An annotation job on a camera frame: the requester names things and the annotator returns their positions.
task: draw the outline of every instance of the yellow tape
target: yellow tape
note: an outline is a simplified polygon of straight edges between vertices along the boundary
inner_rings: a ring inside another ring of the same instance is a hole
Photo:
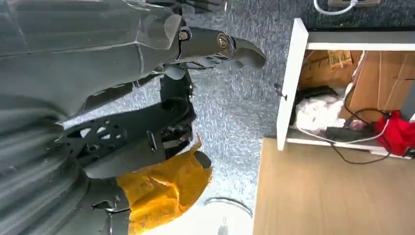
[[[138,172],[117,177],[130,204],[129,235],[141,234],[186,212],[208,185],[212,168],[203,169],[189,151]]]

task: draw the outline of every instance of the red cloth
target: red cloth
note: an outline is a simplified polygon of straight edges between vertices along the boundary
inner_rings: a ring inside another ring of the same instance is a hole
[[[375,124],[377,133],[381,133],[386,124],[386,119],[382,118]],[[391,145],[389,149],[387,143],[382,137],[377,140],[381,145],[392,154],[404,156],[408,147],[415,147],[415,122],[407,122],[401,119],[400,111],[392,111],[389,124],[383,135]]]

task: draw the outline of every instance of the cardboard box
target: cardboard box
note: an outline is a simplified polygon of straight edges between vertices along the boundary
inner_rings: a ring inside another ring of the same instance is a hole
[[[354,91],[346,101],[351,111],[374,108],[382,111],[400,110],[411,90],[415,78],[413,52],[367,51],[356,72]],[[351,114],[343,108],[340,118]],[[359,114],[365,121],[379,121],[376,111]]]
[[[331,88],[345,88],[359,62],[361,51],[350,52],[353,64],[341,70],[330,65],[327,50],[306,51],[301,69],[299,90],[328,85]]]

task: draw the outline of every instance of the cable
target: cable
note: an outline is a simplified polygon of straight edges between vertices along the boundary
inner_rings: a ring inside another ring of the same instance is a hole
[[[381,132],[381,133],[379,133],[379,134],[377,134],[376,136],[369,137],[369,138],[365,138],[365,139],[360,139],[360,140],[355,140],[355,141],[348,141],[348,142],[333,141],[333,140],[330,140],[330,139],[327,139],[327,138],[324,138],[324,137],[321,137],[321,136],[318,136],[318,135],[311,134],[311,133],[309,133],[309,132],[307,132],[307,131],[305,131],[305,130],[303,130],[303,129],[299,128],[299,127],[297,127],[297,129],[298,129],[299,131],[303,132],[304,134],[307,134],[307,135],[309,135],[309,136],[313,136],[313,137],[316,137],[316,138],[318,138],[318,139],[321,139],[321,140],[327,141],[327,142],[329,142],[330,144],[333,144],[333,143],[337,143],[337,144],[339,144],[339,143],[349,144],[349,143],[359,143],[359,142],[364,142],[364,141],[370,141],[370,140],[377,139],[377,138],[379,138],[379,137],[383,136],[383,134],[385,133],[386,128],[387,128],[387,126],[388,126],[388,125],[389,125],[389,119],[388,119],[388,120],[386,120],[386,124],[385,124],[385,126],[383,127],[382,132]]]
[[[358,0],[351,0],[350,1],[350,5],[341,10],[341,11],[324,11],[323,9],[320,8],[319,3],[317,2],[317,0],[314,0],[314,7],[316,8],[316,10],[320,13],[322,13],[323,15],[327,15],[327,16],[337,16],[337,15],[341,15],[343,13],[348,12],[349,10],[351,10],[359,1]]]
[[[388,144],[389,148],[391,147],[391,145],[389,144],[389,142],[386,140],[386,138],[384,136],[382,136],[383,139],[385,140],[385,142]],[[388,154],[382,158],[373,160],[373,161],[368,161],[368,162],[351,162],[349,160],[347,160],[346,158],[344,158],[344,156],[340,153],[340,151],[334,146],[333,143],[330,143],[331,147],[334,149],[334,151],[336,151],[339,156],[343,159],[343,161],[349,163],[349,164],[354,164],[354,165],[366,165],[366,164],[370,164],[370,163],[375,163],[375,162],[380,162],[381,160],[385,160],[386,158],[388,158],[391,155],[391,152],[388,151]]]
[[[352,114],[352,116],[354,116],[354,117],[356,117],[357,119],[359,119],[360,121],[362,121],[362,122],[364,122],[364,123],[366,123],[366,124],[369,124],[369,122],[367,122],[367,121],[365,121],[365,120],[363,120],[362,118],[360,118],[357,114],[358,113],[361,113],[361,112],[363,112],[363,111],[377,111],[377,112],[380,112],[380,113],[382,113],[383,115],[385,115],[386,113],[384,113],[384,112],[382,112],[382,111],[380,111],[380,110],[378,110],[378,109],[373,109],[373,108],[367,108],[367,109],[361,109],[361,110],[358,110],[358,111],[356,111],[356,112],[352,112],[349,108],[348,108],[348,106],[347,106],[347,99],[348,99],[348,97],[349,97],[349,95],[351,94],[351,92],[354,90],[356,88],[356,86],[353,86],[351,89],[350,89],[350,91],[346,94],[346,97],[345,97],[345,101],[344,101],[344,108],[350,113],[350,114]],[[379,162],[379,161],[382,161],[382,160],[385,160],[386,158],[388,158],[388,157],[390,157],[391,156],[391,150],[392,150],[392,146],[391,146],[391,143],[389,143],[389,141],[385,138],[385,136],[383,135],[384,134],[384,132],[385,132],[385,130],[386,130],[386,127],[388,126],[388,124],[389,124],[389,119],[387,119],[386,120],[386,124],[385,124],[385,127],[383,128],[383,130],[382,130],[382,132],[381,132],[381,135],[380,135],[380,137],[382,137],[383,138],[383,140],[385,141],[385,143],[388,145],[388,149],[389,150],[387,150],[386,149],[386,151],[388,152],[387,153],[387,155],[386,156],[384,156],[384,157],[382,157],[382,158],[379,158],[379,159],[376,159],[376,160],[373,160],[373,161],[368,161],[368,162],[351,162],[351,161],[349,161],[349,160],[347,160],[346,158],[344,158],[344,156],[340,153],[340,151],[334,146],[334,144],[333,143],[330,143],[330,146],[334,149],[334,151],[336,151],[337,152],[337,154],[339,154],[339,156],[345,161],[345,162],[347,162],[347,163],[349,163],[349,164],[355,164],[355,165],[366,165],[366,164],[370,164],[370,163],[375,163],[375,162]]]

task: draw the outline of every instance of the bolt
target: bolt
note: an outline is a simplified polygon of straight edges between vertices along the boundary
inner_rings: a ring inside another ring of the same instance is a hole
[[[182,30],[179,32],[179,39],[180,40],[187,40],[189,38],[189,34],[187,33],[187,31]]]
[[[228,37],[222,32],[218,34],[218,44],[223,49],[228,46]]]

